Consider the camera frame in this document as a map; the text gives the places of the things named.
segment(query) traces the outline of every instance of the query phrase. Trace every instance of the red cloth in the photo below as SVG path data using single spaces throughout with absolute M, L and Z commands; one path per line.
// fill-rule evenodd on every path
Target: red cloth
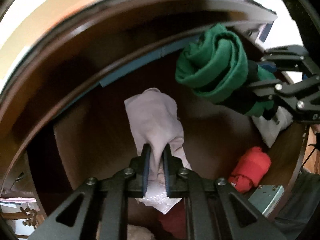
M 260 147 L 252 147 L 241 156 L 228 181 L 240 193 L 259 185 L 271 165 L 270 157 Z
M 167 214 L 160 212 L 158 220 L 165 231 L 170 232 L 175 238 L 186 239 L 186 212 L 184 201 L 175 204 Z

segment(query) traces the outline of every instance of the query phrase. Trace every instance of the red garment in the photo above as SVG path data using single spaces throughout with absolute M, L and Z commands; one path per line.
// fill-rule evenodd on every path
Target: red garment
M 270 157 L 260 147 L 252 147 L 241 156 L 228 181 L 240 193 L 259 185 L 271 165 Z
M 167 214 L 160 212 L 158 219 L 165 231 L 170 232 L 175 238 L 186 239 L 186 212 L 184 201 L 175 204 Z

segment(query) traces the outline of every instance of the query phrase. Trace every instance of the green cloth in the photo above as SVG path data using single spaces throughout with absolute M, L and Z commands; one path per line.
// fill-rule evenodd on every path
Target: green cloth
M 248 60 L 239 37 L 217 24 L 207 30 L 197 43 L 190 43 L 177 60 L 175 78 L 193 92 L 223 105 L 223 101 L 247 80 Z M 274 75 L 258 67 L 260 80 L 274 79 Z M 264 109 L 271 109 L 273 101 L 252 103 L 245 113 L 261 116 Z

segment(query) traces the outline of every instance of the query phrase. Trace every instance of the pink cloth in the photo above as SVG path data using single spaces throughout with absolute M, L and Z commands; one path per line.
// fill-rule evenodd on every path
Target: pink cloth
M 166 214 L 180 200 L 169 199 L 165 192 L 161 156 L 167 143 L 172 155 L 191 169 L 182 147 L 183 128 L 177 119 L 177 104 L 157 88 L 147 89 L 125 100 L 124 104 L 138 155 L 141 155 L 145 143 L 151 146 L 148 189 L 146 196 L 139 201 Z

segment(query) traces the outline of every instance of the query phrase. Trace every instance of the orange object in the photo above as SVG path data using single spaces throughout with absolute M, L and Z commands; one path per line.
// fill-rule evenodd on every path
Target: orange object
M 262 152 L 260 147 L 252 147 L 240 158 L 228 181 L 237 191 L 245 193 L 259 185 L 270 165 L 268 154 Z

